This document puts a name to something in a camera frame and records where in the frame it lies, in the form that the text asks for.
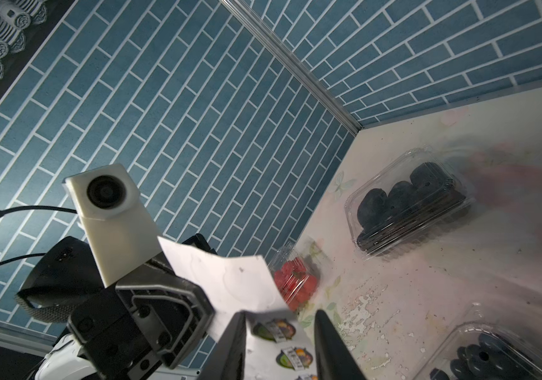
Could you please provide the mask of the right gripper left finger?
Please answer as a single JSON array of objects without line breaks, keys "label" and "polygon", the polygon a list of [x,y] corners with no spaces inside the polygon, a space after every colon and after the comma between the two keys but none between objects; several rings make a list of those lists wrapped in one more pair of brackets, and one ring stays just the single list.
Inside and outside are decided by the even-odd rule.
[{"label": "right gripper left finger", "polygon": [[209,356],[198,380],[244,380],[246,313],[236,313]]}]

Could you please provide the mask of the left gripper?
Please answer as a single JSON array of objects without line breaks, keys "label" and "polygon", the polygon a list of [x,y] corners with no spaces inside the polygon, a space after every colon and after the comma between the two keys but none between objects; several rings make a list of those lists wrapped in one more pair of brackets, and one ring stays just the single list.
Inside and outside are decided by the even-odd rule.
[{"label": "left gripper", "polygon": [[105,287],[89,245],[69,237],[72,274],[88,296],[68,319],[91,379],[148,379],[174,369],[205,337],[215,310],[199,286],[177,276],[163,253]]}]

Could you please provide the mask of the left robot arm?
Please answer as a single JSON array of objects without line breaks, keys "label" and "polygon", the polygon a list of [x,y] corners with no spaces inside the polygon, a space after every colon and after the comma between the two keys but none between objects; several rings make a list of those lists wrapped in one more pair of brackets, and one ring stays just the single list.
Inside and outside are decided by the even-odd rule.
[{"label": "left robot arm", "polygon": [[31,379],[150,378],[177,367],[215,314],[161,254],[104,285],[90,246],[73,237],[37,255],[15,299],[32,318],[66,326]]}]

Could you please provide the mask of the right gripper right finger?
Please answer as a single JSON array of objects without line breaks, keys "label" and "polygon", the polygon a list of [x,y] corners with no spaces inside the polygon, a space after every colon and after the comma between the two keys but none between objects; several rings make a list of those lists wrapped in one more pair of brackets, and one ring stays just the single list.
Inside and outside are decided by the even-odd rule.
[{"label": "right gripper right finger", "polygon": [[316,367],[320,380],[366,379],[324,310],[315,313],[314,331]]}]

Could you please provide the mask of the white sticker sheet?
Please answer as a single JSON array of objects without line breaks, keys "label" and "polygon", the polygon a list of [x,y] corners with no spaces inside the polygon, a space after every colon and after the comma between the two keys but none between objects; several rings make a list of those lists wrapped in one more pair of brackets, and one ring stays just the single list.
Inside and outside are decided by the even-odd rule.
[{"label": "white sticker sheet", "polygon": [[245,311],[244,379],[318,378],[314,345],[264,258],[219,257],[165,238],[159,243],[176,275],[201,287],[215,309],[207,334],[216,345],[231,318]]}]

